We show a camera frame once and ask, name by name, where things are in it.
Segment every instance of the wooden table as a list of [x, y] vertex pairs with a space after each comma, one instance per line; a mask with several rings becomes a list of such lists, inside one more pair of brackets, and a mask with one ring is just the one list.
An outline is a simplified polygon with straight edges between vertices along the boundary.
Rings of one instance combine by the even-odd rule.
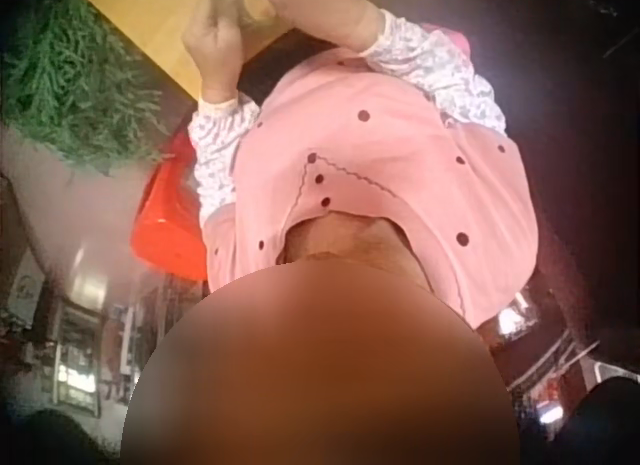
[[[191, 96], [198, 97], [200, 75], [181, 42], [182, 31], [198, 0], [89, 1]], [[290, 28], [279, 19], [246, 28], [246, 60]]]

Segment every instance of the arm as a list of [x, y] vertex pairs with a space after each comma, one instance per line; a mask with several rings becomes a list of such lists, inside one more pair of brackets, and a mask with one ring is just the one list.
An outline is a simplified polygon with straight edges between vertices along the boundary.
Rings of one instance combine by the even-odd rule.
[[260, 113], [250, 98], [238, 93], [244, 62], [239, 3], [202, 0], [183, 34], [185, 48], [202, 78], [198, 111], [189, 125], [197, 156], [201, 225], [218, 208], [235, 201], [231, 164], [240, 140]]
[[233, 157], [259, 113], [259, 107], [245, 95], [218, 105], [200, 100], [189, 125], [189, 137], [197, 156], [194, 175], [198, 181], [201, 226], [220, 207], [235, 202]]
[[439, 110], [455, 120], [505, 135], [505, 117], [494, 101], [493, 88], [475, 73], [471, 60], [441, 31], [427, 32], [383, 13], [384, 31], [361, 54], [369, 65], [423, 90]]
[[360, 53], [375, 70], [420, 88], [452, 118], [505, 133], [493, 89], [442, 32], [427, 32], [367, 0], [270, 1], [304, 32]]

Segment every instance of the sleeve cuff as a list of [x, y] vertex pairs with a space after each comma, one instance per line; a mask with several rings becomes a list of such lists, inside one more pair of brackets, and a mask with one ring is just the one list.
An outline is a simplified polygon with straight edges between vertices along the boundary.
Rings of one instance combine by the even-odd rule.
[[369, 47], [364, 52], [361, 52], [358, 54], [359, 57], [362, 57], [362, 58], [369, 57], [378, 49], [380, 49], [380, 47], [382, 47], [383, 44], [385, 44], [388, 41], [387, 36], [389, 35], [389, 28], [391, 26], [391, 21], [395, 19], [395, 16], [384, 9], [381, 9], [381, 10], [384, 15], [384, 31], [380, 34], [380, 36], [378, 37], [378, 40], [376, 40], [376, 43], [371, 45], [371, 47]]
[[198, 99], [198, 111], [205, 115], [226, 116], [235, 111], [240, 105], [239, 97], [224, 103], [205, 102], [202, 97]]

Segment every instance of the red object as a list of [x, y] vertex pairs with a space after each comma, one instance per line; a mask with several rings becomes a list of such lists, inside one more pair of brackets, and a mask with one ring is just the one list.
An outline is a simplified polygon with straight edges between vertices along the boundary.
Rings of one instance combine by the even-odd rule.
[[207, 254], [198, 222], [196, 192], [185, 185], [195, 152], [186, 129], [169, 145], [171, 158], [158, 165], [145, 188], [131, 234], [141, 259], [189, 280], [207, 279]]

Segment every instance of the green plant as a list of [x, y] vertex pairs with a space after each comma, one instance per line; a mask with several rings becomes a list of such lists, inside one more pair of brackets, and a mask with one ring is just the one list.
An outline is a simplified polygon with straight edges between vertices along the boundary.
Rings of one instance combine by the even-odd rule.
[[125, 46], [87, 0], [33, 3], [4, 62], [2, 116], [73, 165], [109, 170], [158, 160], [149, 141], [160, 92], [146, 85], [141, 55]]

